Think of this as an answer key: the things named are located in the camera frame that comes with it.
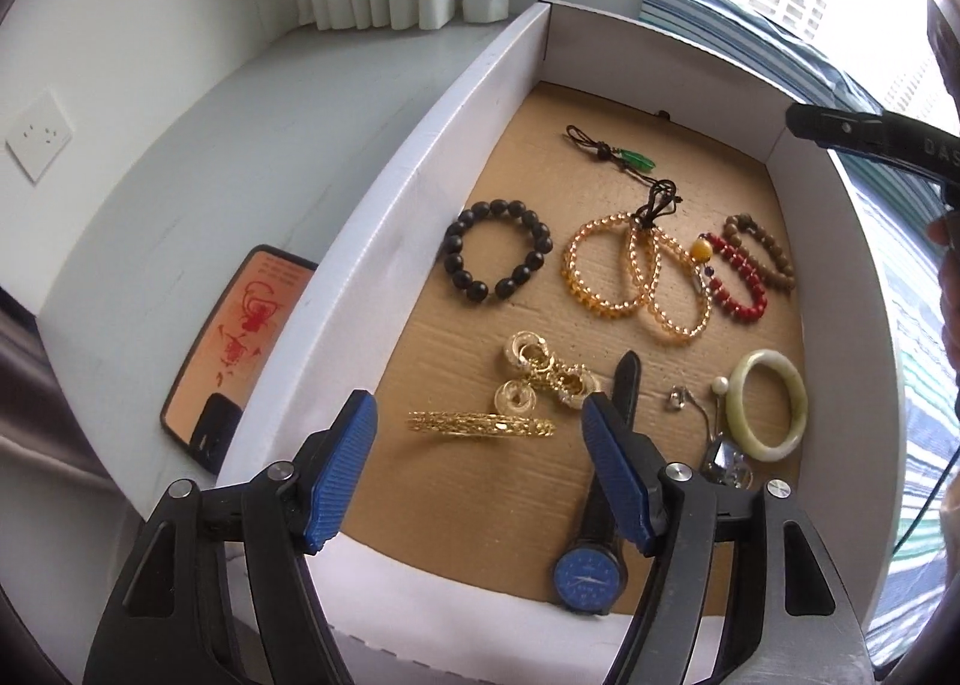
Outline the person's right hand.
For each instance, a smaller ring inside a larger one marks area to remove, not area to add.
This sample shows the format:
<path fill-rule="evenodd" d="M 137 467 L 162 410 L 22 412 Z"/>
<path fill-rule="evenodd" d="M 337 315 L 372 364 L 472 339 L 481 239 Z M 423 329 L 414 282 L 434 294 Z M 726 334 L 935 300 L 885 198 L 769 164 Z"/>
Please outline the person's right hand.
<path fill-rule="evenodd" d="M 928 226 L 929 238 L 946 248 L 939 266 L 940 311 L 944 316 L 942 343 L 955 373 L 960 373 L 960 272 L 958 272 L 958 212 L 950 211 Z"/>

